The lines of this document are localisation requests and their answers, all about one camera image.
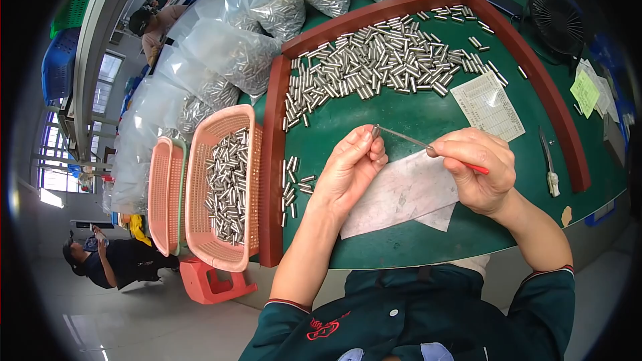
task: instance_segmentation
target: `red embroidered logo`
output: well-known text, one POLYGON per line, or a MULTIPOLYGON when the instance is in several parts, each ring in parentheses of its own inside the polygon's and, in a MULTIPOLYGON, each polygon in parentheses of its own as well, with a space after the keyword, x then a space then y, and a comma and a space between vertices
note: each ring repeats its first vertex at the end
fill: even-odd
POLYGON ((338 320, 346 317, 350 314, 350 311, 348 311, 346 314, 343 314, 341 317, 338 317, 337 319, 334 319, 333 321, 330 321, 326 324, 323 324, 316 319, 312 318, 312 321, 310 322, 310 326, 312 326, 313 329, 316 329, 314 332, 310 332, 307 334, 308 340, 317 340, 319 337, 328 337, 330 334, 334 333, 337 329, 339 329, 339 322, 338 320))

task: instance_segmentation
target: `green workbench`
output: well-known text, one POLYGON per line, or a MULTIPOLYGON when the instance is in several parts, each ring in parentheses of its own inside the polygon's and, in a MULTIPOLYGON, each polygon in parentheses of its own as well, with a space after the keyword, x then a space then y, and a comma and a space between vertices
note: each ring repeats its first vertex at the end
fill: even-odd
MULTIPOLYGON (((523 4, 525 0, 515 0, 523 4)), ((372 4, 372 0, 352 0, 350 10, 372 4)), ((329 20, 316 9, 308 8, 303 30, 329 20)), ((580 221, 622 193, 626 188, 624 170, 616 165, 602 145, 602 119, 593 114, 587 120, 573 108, 573 95, 569 88, 574 78, 569 76, 567 66, 551 66, 545 62, 551 78, 557 84, 566 102, 582 141, 591 173, 591 187, 573 194, 571 183, 557 137, 548 116, 530 82, 518 73, 515 59, 496 36, 481 30, 475 22, 459 24, 451 20, 432 18, 420 21, 421 29, 436 34, 451 48, 464 48, 472 52, 467 40, 477 36, 490 51, 480 53, 483 61, 492 60, 509 81, 506 93, 518 113, 526 133, 510 142, 515 153, 517 172, 516 188, 536 206, 547 212, 562 226, 561 216, 566 206, 573 213, 572 222, 580 221), (555 171, 559 176, 561 195, 552 198, 546 184, 546 160, 540 145, 538 126, 541 125, 547 139, 555 140, 550 146, 555 171)), ((544 52, 533 36, 524 36, 538 52, 544 52)), ((454 75, 450 88, 477 77, 460 70, 454 75)), ((249 103, 244 95, 239 103, 249 103)), ((265 96, 254 106, 257 121, 262 123, 265 96)), ((286 135, 286 157, 301 158, 297 175, 321 174, 325 161, 333 147, 348 132, 362 124, 380 123, 385 127, 407 134, 417 140, 430 142, 453 130, 469 126, 452 95, 439 97, 434 92, 419 92, 416 95, 395 93, 383 87, 380 97, 361 101, 357 95, 331 99, 310 115, 310 127, 299 124, 286 135)), ((400 138, 383 134, 390 162, 413 154, 421 148, 400 138)), ((288 217, 283 229, 283 248, 287 249, 301 222, 309 196, 297 194, 295 203, 299 217, 288 217)), ((509 232, 494 221, 477 215, 457 203, 447 232, 441 232, 416 221, 374 231, 364 235, 337 240, 330 268, 333 269, 381 269, 426 265, 443 261, 469 258, 493 253, 516 243, 509 232)))

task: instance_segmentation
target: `red plastic stool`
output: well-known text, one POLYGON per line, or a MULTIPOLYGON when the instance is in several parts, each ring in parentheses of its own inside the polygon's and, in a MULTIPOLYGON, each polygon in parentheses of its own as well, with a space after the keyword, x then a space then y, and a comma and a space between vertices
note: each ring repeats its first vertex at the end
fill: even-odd
POLYGON ((258 290, 256 283, 245 284, 242 272, 230 272, 229 280, 220 281, 216 269, 194 257, 181 261, 181 277, 189 298, 201 304, 216 304, 258 290))

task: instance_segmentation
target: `left hand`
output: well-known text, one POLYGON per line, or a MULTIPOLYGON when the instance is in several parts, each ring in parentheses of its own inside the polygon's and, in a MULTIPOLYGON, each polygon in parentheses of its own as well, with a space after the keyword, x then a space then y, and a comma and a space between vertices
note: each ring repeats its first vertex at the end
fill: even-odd
POLYGON ((98 255, 103 259, 107 256, 107 246, 104 240, 98 241, 98 255))
POLYGON ((383 139, 372 140, 372 124, 357 127, 334 147, 310 201, 318 201, 341 226, 386 163, 383 139))

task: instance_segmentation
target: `paper document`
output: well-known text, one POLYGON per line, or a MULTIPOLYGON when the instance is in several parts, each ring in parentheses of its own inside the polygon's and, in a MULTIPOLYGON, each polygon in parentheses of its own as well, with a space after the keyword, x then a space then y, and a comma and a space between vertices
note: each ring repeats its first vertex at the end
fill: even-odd
MULTIPOLYGON (((421 150, 387 164, 350 211, 341 238, 388 228, 455 204, 457 186, 443 161, 421 150)), ((429 222, 436 221, 445 230, 449 220, 445 210, 429 222)))
POLYGON ((415 218, 415 220, 419 223, 425 224, 426 226, 430 226, 433 229, 447 231, 448 225, 450 225, 450 218, 453 216, 455 205, 456 204, 444 206, 443 208, 430 212, 427 215, 415 218))
POLYGON ((581 71, 584 71, 587 76, 589 76, 590 80, 600 93, 598 101, 594 107, 598 112, 598 115, 604 118, 604 115, 608 113, 615 122, 619 123, 620 118, 618 117, 618 110, 615 107, 615 100, 613 99, 613 93, 611 92, 611 86, 609 85, 608 80, 604 77, 598 76, 591 65, 591 62, 586 59, 580 59, 580 62, 575 68, 575 79, 577 79, 581 71))
POLYGON ((526 132, 494 73, 482 74, 450 92, 473 127, 506 142, 526 132))
POLYGON ((575 82, 571 86, 571 93, 577 100, 577 104, 580 105, 584 116, 589 118, 598 102, 600 93, 584 70, 575 78, 575 82))

